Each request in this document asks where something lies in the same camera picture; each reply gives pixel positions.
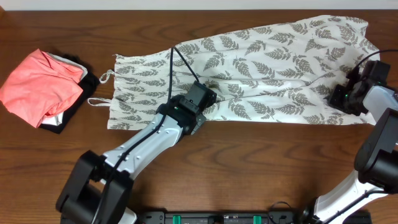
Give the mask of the white fern print dress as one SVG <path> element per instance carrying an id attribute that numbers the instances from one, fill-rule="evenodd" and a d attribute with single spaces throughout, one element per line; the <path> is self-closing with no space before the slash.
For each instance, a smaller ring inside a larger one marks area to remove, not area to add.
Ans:
<path id="1" fill-rule="evenodd" d="M 168 96 L 184 95 L 194 81 L 217 99 L 204 112 L 212 121 L 300 124 L 374 124 L 328 106 L 334 87 L 376 47 L 357 17 L 323 15 L 189 40 L 151 55 L 117 55 L 110 99 L 90 98 L 109 108 L 108 129 L 146 127 Z"/>

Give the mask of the black garment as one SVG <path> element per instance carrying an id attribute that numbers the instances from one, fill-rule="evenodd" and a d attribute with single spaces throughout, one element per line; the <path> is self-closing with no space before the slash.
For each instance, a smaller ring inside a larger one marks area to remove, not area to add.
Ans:
<path id="1" fill-rule="evenodd" d="M 81 81 L 78 83 L 80 88 L 83 90 L 81 95 L 77 98 L 74 104 L 71 105 L 63 114 L 58 114 L 49 121 L 42 121 L 39 128 L 51 131 L 56 134 L 60 134 L 65 126 L 68 124 L 70 119 L 75 115 L 79 107 L 96 91 L 97 86 L 100 84 L 99 78 L 93 74 L 92 66 L 82 61 L 78 56 L 63 54 L 62 56 L 50 54 L 55 60 L 65 62 L 70 65 L 74 65 L 83 70 Z"/>

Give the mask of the pink garment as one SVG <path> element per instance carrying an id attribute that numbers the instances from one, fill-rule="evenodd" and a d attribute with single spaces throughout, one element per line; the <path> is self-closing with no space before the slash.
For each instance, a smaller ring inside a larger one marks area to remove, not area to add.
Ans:
<path id="1" fill-rule="evenodd" d="M 55 124 L 83 93 L 79 83 L 87 74 L 84 66 L 37 49 L 10 73 L 1 103 L 35 128 L 46 119 Z"/>

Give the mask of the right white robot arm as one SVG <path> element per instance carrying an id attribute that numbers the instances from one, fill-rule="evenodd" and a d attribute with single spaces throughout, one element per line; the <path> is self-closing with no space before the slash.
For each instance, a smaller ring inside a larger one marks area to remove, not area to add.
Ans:
<path id="1" fill-rule="evenodd" d="M 371 223 L 362 210 L 375 199 L 397 193 L 397 92 L 386 83 L 390 66 L 368 61 L 347 74 L 328 104 L 346 114 L 370 114 L 376 124 L 354 160 L 354 170 L 333 190 L 316 198 L 299 223 Z"/>

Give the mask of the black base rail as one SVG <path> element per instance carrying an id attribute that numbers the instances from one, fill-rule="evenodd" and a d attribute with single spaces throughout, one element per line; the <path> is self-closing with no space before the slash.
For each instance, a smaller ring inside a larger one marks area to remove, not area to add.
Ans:
<path id="1" fill-rule="evenodd" d="M 60 223 L 91 223 L 96 205 L 80 206 L 65 203 L 56 204 L 62 214 Z M 119 221 L 110 219 L 106 223 L 130 224 L 272 224 L 300 223 L 297 212 L 292 209 L 275 209 L 266 213 L 170 213 L 161 211 L 146 212 L 136 215 L 126 207 Z M 343 221 L 343 224 L 372 224 L 369 212 L 354 212 Z"/>

